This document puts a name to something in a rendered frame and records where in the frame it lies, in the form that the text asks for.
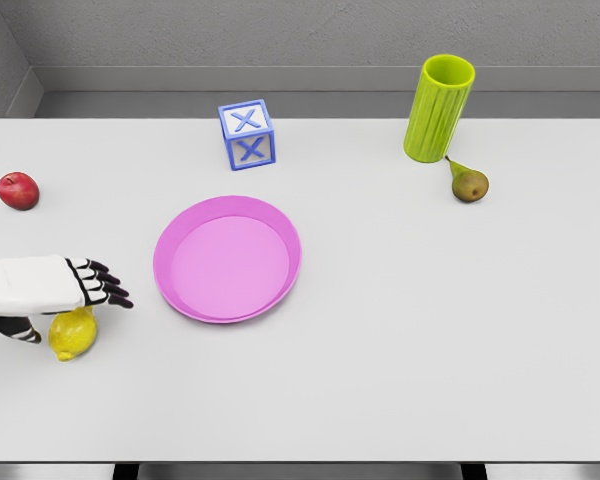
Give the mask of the red apple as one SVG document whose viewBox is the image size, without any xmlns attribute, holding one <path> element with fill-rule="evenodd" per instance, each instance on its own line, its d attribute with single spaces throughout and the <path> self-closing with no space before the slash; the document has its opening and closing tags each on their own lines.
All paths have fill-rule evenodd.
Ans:
<svg viewBox="0 0 600 480">
<path fill-rule="evenodd" d="M 0 179 L 0 200 L 13 209 L 30 210 L 38 204 L 39 198 L 37 183 L 23 172 L 9 172 Z"/>
</svg>

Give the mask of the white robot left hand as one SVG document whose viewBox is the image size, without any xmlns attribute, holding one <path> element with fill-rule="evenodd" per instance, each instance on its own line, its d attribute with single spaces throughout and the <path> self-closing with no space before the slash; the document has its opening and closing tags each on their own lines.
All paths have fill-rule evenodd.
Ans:
<svg viewBox="0 0 600 480">
<path fill-rule="evenodd" d="M 60 255 L 0 259 L 0 334 L 8 338 L 38 344 L 32 315 L 101 304 L 133 307 L 120 280 L 102 263 Z"/>
</svg>

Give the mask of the lime green ribbed cup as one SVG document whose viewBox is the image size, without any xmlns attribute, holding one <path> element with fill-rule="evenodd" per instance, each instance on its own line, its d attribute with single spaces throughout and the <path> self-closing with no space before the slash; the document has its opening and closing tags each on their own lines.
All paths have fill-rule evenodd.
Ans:
<svg viewBox="0 0 600 480">
<path fill-rule="evenodd" d="M 424 62 L 403 141 L 409 158 L 435 163 L 446 155 L 475 76 L 474 66 L 459 56 L 439 54 Z"/>
</svg>

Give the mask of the pink round plate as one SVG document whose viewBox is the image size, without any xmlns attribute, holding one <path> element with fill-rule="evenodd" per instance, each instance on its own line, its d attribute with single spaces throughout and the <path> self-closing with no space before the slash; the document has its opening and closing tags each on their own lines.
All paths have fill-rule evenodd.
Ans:
<svg viewBox="0 0 600 480">
<path fill-rule="evenodd" d="M 181 314 L 206 323 L 254 318 L 278 304 L 298 277 L 302 246 L 278 208 L 246 196 L 201 201 L 161 233 L 157 288 Z"/>
</svg>

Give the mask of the yellow lemon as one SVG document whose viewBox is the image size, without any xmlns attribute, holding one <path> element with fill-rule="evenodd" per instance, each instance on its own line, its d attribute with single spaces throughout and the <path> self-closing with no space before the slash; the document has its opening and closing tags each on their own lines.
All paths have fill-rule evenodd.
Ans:
<svg viewBox="0 0 600 480">
<path fill-rule="evenodd" d="M 49 327 L 48 342 L 56 358 L 67 362 L 89 350 L 97 333 L 93 308 L 81 307 L 55 316 Z"/>
</svg>

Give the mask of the blue letter X block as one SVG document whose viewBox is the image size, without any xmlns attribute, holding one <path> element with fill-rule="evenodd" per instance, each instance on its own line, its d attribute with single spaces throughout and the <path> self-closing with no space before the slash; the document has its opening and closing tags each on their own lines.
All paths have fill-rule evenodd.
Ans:
<svg viewBox="0 0 600 480">
<path fill-rule="evenodd" d="M 219 106 L 218 115 L 233 171 L 276 162 L 274 128 L 263 99 Z"/>
</svg>

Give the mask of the green brown pear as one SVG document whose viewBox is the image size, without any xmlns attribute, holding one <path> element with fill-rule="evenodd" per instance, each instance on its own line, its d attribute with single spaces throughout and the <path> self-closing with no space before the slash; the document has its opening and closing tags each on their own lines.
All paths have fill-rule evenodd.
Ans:
<svg viewBox="0 0 600 480">
<path fill-rule="evenodd" d="M 473 203 L 484 198 L 489 190 L 488 177 L 481 171 L 471 169 L 446 156 L 452 174 L 452 193 L 465 203 Z"/>
</svg>

